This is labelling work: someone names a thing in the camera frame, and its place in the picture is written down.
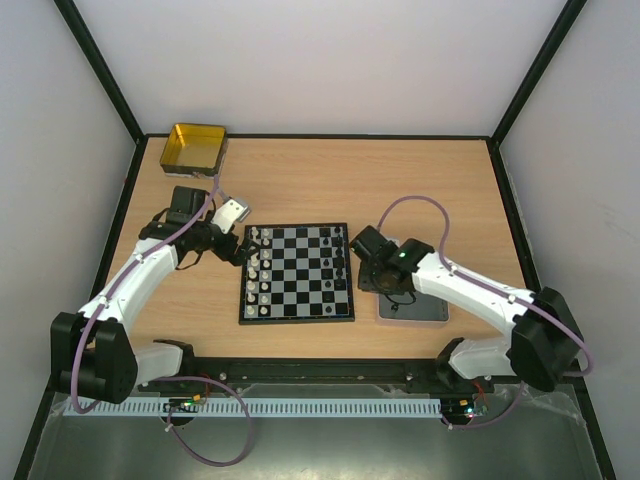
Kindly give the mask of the black and grey chessboard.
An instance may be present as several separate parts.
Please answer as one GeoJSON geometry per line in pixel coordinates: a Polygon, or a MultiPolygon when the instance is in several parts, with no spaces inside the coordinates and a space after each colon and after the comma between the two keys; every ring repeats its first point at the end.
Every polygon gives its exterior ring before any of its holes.
{"type": "Polygon", "coordinates": [[[248,225],[244,236],[260,245],[260,251],[243,265],[240,290],[241,325],[353,322],[355,307],[351,275],[348,227],[343,222],[248,225]],[[341,226],[341,235],[334,228],[341,226]],[[331,246],[323,237],[331,236],[331,246]],[[344,256],[336,256],[334,238],[344,239],[344,256]],[[345,270],[338,279],[337,269],[345,270]],[[253,305],[254,317],[245,316],[253,305]],[[324,312],[333,306],[333,314],[324,312]],[[259,309],[268,306],[268,317],[259,309]]]}

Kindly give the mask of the pink tray of black pieces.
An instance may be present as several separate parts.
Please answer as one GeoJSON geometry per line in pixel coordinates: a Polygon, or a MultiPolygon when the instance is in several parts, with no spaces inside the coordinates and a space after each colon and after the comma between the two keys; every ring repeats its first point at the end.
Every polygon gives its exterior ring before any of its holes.
{"type": "Polygon", "coordinates": [[[377,322],[381,325],[440,327],[449,318],[449,304],[431,295],[409,292],[377,296],[377,322]]]}

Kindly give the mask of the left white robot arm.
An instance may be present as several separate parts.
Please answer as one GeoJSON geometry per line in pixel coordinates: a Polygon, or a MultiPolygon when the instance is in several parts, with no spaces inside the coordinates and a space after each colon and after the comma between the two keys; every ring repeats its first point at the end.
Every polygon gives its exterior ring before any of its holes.
{"type": "Polygon", "coordinates": [[[76,313],[62,312],[50,329],[51,383],[67,393],[74,410],[86,414],[100,402],[120,404],[138,386],[189,371],[191,345],[155,340],[134,348],[129,335],[140,312],[171,273],[193,253],[215,254],[242,265],[258,246],[234,234],[251,212],[239,198],[217,205],[211,191],[178,186],[170,205],[144,226],[134,250],[104,288],[76,313]]]}

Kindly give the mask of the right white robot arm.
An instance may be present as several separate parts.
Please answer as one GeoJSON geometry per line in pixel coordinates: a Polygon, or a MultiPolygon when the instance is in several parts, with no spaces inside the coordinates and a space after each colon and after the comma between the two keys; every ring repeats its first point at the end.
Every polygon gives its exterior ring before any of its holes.
{"type": "Polygon", "coordinates": [[[372,292],[423,294],[457,306],[498,331],[492,339],[457,339],[443,351],[436,379],[445,390],[460,390],[486,376],[516,376],[551,392],[566,376],[584,338],[558,291],[511,287],[479,275],[417,239],[402,245],[372,226],[350,243],[372,292]]]}

